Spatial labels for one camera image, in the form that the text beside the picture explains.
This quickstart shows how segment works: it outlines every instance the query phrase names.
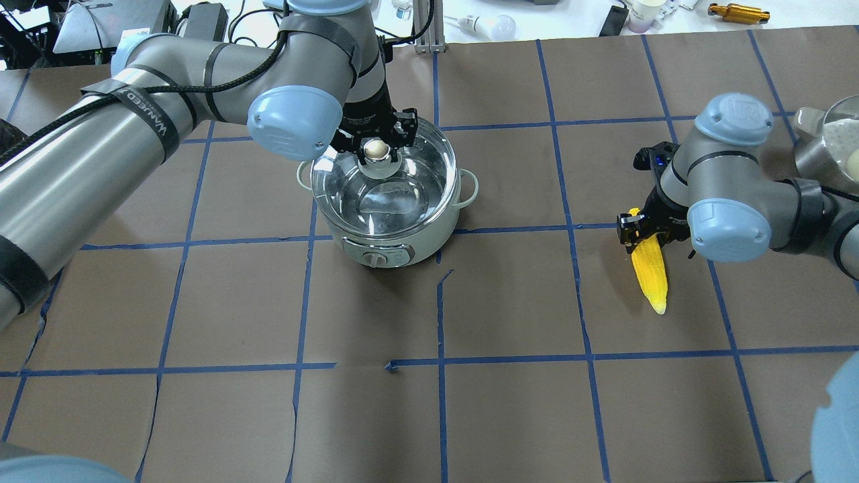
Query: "white cup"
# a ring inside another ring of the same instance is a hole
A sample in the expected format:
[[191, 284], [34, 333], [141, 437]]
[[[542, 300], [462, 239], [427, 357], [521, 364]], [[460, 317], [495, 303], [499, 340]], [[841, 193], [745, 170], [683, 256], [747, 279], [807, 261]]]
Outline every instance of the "white cup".
[[648, 31], [650, 24], [659, 14], [659, 10], [667, 0], [634, 0], [630, 8], [630, 21], [626, 27], [631, 32], [643, 34]]

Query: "yellow corn cob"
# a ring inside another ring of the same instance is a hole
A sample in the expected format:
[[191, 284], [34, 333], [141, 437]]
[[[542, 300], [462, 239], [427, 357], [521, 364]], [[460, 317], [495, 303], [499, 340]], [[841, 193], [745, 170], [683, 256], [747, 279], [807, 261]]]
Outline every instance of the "yellow corn cob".
[[[635, 216], [639, 211], [638, 208], [632, 208], [630, 214]], [[653, 310], [664, 315], [668, 304], [668, 277], [662, 259], [662, 248], [655, 235], [640, 242], [632, 251], [632, 267], [636, 270], [638, 285]]]

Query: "metal stand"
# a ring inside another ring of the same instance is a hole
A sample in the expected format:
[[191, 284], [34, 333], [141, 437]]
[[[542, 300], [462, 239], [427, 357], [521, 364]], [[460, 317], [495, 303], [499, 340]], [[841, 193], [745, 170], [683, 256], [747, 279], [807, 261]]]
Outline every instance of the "metal stand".
[[[415, 40], [415, 52], [445, 52], [448, 49], [448, 45], [444, 42], [444, 8], [442, 4], [442, 0], [436, 0], [432, 23], [429, 25], [429, 30], [421, 35], [420, 39]], [[417, 0], [414, 3], [414, 9], [415, 14], [412, 18], [415, 22], [415, 32], [419, 32], [430, 18], [429, 0]]]

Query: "wire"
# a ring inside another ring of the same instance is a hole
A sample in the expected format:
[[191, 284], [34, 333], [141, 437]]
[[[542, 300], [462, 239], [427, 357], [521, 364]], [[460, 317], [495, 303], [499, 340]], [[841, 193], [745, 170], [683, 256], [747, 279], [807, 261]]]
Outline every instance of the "wire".
[[[277, 62], [277, 57], [280, 56], [280, 53], [283, 51], [283, 48], [286, 46], [286, 40], [288, 35], [285, 32], [281, 32], [277, 35], [277, 45], [275, 46], [274, 51], [269, 54], [269, 56], [260, 64], [256, 69], [251, 70], [244, 76], [233, 79], [228, 83], [218, 84], [216, 86], [205, 87], [205, 86], [154, 86], [147, 87], [141, 89], [143, 92], [148, 94], [159, 94], [159, 93], [194, 93], [194, 94], [214, 94], [217, 92], [223, 92], [225, 90], [230, 90], [241, 86], [244, 83], [248, 83], [258, 77], [263, 72], [269, 70], [275, 62]], [[94, 110], [108, 106], [113, 104], [114, 102], [118, 102], [119, 99], [110, 95], [106, 97], [102, 97], [97, 101], [90, 102], [86, 106], [79, 107], [74, 111], [64, 114], [60, 116], [58, 119], [53, 121], [51, 124], [46, 125], [45, 127], [39, 129], [32, 136], [24, 139], [20, 143], [9, 148], [2, 156], [0, 156], [0, 166], [4, 165], [6, 162], [10, 161], [15, 156], [20, 155], [24, 150], [33, 146], [37, 142], [39, 142], [42, 138], [47, 136], [48, 134], [56, 131], [60, 127], [70, 123], [71, 121], [80, 118], [84, 114], [91, 113]]]
[[401, 39], [401, 38], [402, 38], [402, 37], [400, 37], [400, 36], [399, 36], [399, 35], [397, 35], [397, 34], [391, 34], [391, 33], [390, 33], [390, 32], [388, 32], [387, 30], [385, 30], [384, 28], [378, 28], [378, 27], [376, 27], [375, 29], [376, 29], [376, 30], [378, 30], [379, 32], [382, 32], [382, 33], [383, 33], [383, 34], [385, 34], [385, 35], [388, 35], [388, 36], [390, 36], [390, 37], [394, 37], [395, 39]]
[[835, 196], [839, 196], [841, 198], [849, 199], [850, 201], [855, 201], [859, 203], [859, 196], [856, 196], [855, 194], [843, 192], [835, 188], [830, 188], [828, 186], [821, 186], [820, 189], [823, 191], [823, 193], [834, 194]]
[[259, 44], [257, 43], [257, 41], [254, 39], [251, 39], [250, 37], [239, 37], [238, 39], [235, 40], [234, 43], [239, 44], [239, 40], [247, 40], [250, 43], [252, 43], [254, 47], [259, 47]]
[[240, 23], [241, 21], [245, 20], [246, 18], [248, 18], [248, 17], [249, 17], [249, 16], [251, 16], [251, 15], [261, 14], [261, 13], [263, 13], [263, 12], [273, 12], [273, 11], [275, 11], [275, 10], [272, 10], [272, 9], [251, 10], [251, 11], [247, 12], [246, 14], [244, 14], [244, 15], [242, 15], [242, 16], [236, 17], [236, 18], [235, 18], [235, 23], [233, 23], [233, 24], [230, 26], [229, 31], [228, 31], [228, 36], [227, 36], [227, 38], [229, 39], [229, 43], [230, 43], [230, 44], [234, 44], [234, 43], [235, 43], [235, 42], [233, 41], [233, 34], [235, 34], [235, 30], [239, 27], [239, 23]]
[[246, 2], [247, 2], [247, 0], [241, 0], [241, 7], [239, 7], [239, 13], [235, 14], [235, 18], [233, 19], [233, 21], [231, 21], [229, 23], [229, 26], [227, 27], [228, 32], [233, 32], [233, 29], [235, 28], [235, 24], [238, 23], [239, 17], [241, 17], [241, 14], [244, 13], [244, 11], [245, 11], [245, 3]]
[[426, 34], [427, 30], [430, 30], [430, 25], [432, 25], [433, 16], [435, 14], [436, 14], [436, 0], [429, 0], [429, 12], [427, 14], [427, 22], [423, 25], [423, 28], [421, 28], [421, 30], [414, 35], [411, 35], [411, 36], [405, 37], [405, 38], [399, 38], [398, 37], [395, 41], [388, 42], [388, 43], [392, 46], [401, 46], [403, 44], [408, 44], [409, 42], [420, 39], [424, 34]]
[[102, 52], [104, 52], [104, 50], [105, 50], [105, 45], [104, 45], [104, 42], [102, 42], [102, 41], [101, 41], [101, 33], [99, 32], [99, 23], [98, 23], [98, 21], [95, 19], [95, 15], [93, 15], [93, 12], [89, 11], [89, 9], [87, 8], [87, 6], [86, 6], [86, 5], [84, 5], [84, 4], [81, 2], [81, 0], [71, 0], [71, 2], [72, 2], [72, 3], [77, 3], [78, 5], [80, 5], [80, 6], [81, 6], [81, 8], [83, 9], [83, 11], [85, 11], [85, 12], [87, 12], [87, 13], [89, 14], [89, 18], [91, 18], [91, 19], [93, 20], [93, 25], [95, 26], [95, 35], [96, 35], [96, 36], [98, 36], [98, 38], [99, 38], [99, 60], [101, 60], [101, 53], [102, 53]]

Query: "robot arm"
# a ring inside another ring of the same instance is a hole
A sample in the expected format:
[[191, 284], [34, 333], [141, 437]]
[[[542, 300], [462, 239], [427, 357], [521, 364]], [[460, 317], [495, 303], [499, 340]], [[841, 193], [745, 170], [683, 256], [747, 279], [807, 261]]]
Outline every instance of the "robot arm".
[[274, 51], [165, 34], [126, 39], [113, 79], [84, 89], [69, 113], [96, 108], [61, 117], [34, 144], [4, 155], [0, 329], [41, 299], [49, 279], [202, 120], [247, 123], [255, 141], [296, 161], [338, 138], [344, 150], [370, 135], [394, 148], [410, 144], [417, 113], [391, 106], [367, 0], [321, 4], [290, 0], [294, 13]]
[[714, 261], [748, 261], [769, 248], [825, 257], [859, 279], [859, 202], [815, 180], [764, 179], [758, 149], [772, 122], [757, 99], [720, 95], [682, 145], [642, 150], [636, 166], [654, 170], [656, 187], [642, 213], [618, 217], [627, 250], [653, 234], [663, 245], [691, 238]]

